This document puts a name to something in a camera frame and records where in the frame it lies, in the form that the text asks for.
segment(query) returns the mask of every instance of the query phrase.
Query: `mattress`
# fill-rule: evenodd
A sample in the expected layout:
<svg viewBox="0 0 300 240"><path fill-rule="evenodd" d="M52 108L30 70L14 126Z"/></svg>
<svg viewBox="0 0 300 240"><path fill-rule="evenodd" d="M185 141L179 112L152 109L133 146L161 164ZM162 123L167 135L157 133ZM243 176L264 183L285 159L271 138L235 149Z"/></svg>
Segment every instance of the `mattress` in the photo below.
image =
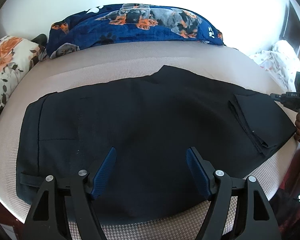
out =
<svg viewBox="0 0 300 240"><path fill-rule="evenodd" d="M16 194L16 159L22 119L30 103L55 91L151 75L163 65L183 68L261 93L283 93L267 72L238 50L199 42L110 44L39 62L17 86L0 116L0 202L17 219L25 221L30 206ZM280 107L295 122L296 113L281 105ZM260 182L268 199L277 191L296 147L297 143L291 138L251 173ZM102 228L109 240L192 240L200 229L209 204L205 201L183 213L160 220L104 225ZM233 197L224 233L232 228L235 208L236 198ZM73 239L80 239L74 222L70 222L70 230Z"/></svg>

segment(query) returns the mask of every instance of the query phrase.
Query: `orange flower print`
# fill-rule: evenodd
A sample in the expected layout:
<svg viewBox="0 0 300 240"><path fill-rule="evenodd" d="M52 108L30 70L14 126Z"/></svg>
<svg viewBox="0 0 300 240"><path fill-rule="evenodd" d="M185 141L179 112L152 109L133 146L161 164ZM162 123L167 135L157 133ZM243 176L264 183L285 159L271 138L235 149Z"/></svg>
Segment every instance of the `orange flower print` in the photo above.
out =
<svg viewBox="0 0 300 240"><path fill-rule="evenodd" d="M4 58L0 59L0 72L3 70L3 68L10 63L12 60L12 54L8 54L7 56L5 56Z"/></svg>
<svg viewBox="0 0 300 240"><path fill-rule="evenodd" d="M0 44L0 58L3 59L20 42L22 38L12 37Z"/></svg>

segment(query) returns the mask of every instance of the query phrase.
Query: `floral pillow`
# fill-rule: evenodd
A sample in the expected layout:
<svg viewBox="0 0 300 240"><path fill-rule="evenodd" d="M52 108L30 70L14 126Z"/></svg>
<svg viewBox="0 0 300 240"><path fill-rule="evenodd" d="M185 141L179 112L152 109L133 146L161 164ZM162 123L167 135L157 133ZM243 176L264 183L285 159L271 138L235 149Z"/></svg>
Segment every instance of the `floral pillow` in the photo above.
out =
<svg viewBox="0 0 300 240"><path fill-rule="evenodd" d="M27 39L13 36L0 39L0 109L23 77L38 63L43 50Z"/></svg>

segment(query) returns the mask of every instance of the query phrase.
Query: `dog print blanket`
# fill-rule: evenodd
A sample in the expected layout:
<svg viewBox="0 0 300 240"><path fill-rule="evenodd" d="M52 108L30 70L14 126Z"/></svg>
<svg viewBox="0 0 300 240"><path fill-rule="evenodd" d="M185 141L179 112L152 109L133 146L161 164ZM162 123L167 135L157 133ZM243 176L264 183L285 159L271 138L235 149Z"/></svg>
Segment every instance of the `dog print blanket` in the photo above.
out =
<svg viewBox="0 0 300 240"><path fill-rule="evenodd" d="M145 4L112 4L54 23L40 60L111 43L173 40L224 45L222 33L192 11Z"/></svg>

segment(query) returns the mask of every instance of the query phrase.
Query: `blue gripper pad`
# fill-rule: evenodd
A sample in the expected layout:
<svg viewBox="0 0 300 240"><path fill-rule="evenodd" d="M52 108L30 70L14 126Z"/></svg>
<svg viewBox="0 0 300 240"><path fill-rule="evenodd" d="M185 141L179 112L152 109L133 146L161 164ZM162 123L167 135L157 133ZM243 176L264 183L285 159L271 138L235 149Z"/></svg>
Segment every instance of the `blue gripper pad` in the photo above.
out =
<svg viewBox="0 0 300 240"><path fill-rule="evenodd" d="M212 195L209 187L209 178L190 148L186 152L186 160L200 195L205 199L209 199Z"/></svg>
<svg viewBox="0 0 300 240"><path fill-rule="evenodd" d="M117 151L112 147L93 178L92 199L98 198L105 190L116 159Z"/></svg>

